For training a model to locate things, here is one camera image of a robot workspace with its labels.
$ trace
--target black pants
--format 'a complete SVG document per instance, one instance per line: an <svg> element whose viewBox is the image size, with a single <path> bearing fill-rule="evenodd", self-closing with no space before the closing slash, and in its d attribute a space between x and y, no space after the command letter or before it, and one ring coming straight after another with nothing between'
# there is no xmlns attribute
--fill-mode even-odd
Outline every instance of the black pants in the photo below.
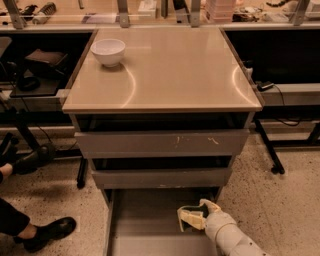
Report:
<svg viewBox="0 0 320 256"><path fill-rule="evenodd" d="M0 233L17 236L29 224L30 218L0 198Z"/></svg>

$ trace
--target white robotic arm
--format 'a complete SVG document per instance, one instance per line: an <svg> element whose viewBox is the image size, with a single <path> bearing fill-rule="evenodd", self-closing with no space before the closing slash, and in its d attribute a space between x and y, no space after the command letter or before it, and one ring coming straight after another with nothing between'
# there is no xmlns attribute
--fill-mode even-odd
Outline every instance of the white robotic arm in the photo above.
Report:
<svg viewBox="0 0 320 256"><path fill-rule="evenodd" d="M199 207L184 206L178 210L181 231L185 223L204 229L209 239L227 256L270 256L237 226L236 221L215 203L201 199Z"/></svg>

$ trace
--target open drawer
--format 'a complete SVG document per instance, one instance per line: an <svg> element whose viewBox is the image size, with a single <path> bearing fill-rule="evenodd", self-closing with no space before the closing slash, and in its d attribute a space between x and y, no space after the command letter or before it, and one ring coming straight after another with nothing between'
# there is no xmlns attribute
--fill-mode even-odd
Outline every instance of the open drawer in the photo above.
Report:
<svg viewBox="0 0 320 256"><path fill-rule="evenodd" d="M139 189L112 191L108 256L217 256L203 231L180 231L177 210L199 205L208 191L198 189Z"/></svg>

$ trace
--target floor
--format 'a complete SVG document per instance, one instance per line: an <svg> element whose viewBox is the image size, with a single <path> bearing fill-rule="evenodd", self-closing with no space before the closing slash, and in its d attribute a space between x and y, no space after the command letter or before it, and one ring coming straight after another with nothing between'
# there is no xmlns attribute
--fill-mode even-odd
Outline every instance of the floor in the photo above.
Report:
<svg viewBox="0 0 320 256"><path fill-rule="evenodd" d="M74 144L70 131L63 134L51 131L49 136L59 148ZM278 155L286 170L284 175L270 172L273 163L259 134L252 129L217 203L270 255L318 255L319 151L286 150ZM77 220L73 234L50 243L34 255L103 255L108 209L90 171L85 187L77 188L79 164L77 158L55 160L33 174L12 176L0 186L1 197L29 215L35 225L64 216ZM0 234L0 255L29 254L22 245L14 244L11 237Z"/></svg>

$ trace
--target gray drawer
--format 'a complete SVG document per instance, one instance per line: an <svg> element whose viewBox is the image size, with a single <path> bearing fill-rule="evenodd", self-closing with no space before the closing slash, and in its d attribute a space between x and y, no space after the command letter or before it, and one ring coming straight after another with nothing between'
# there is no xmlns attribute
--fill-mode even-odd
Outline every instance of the gray drawer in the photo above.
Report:
<svg viewBox="0 0 320 256"><path fill-rule="evenodd" d="M100 189L220 187L231 168L92 171Z"/></svg>
<svg viewBox="0 0 320 256"><path fill-rule="evenodd" d="M214 131L77 132L85 158L239 154L247 129Z"/></svg>

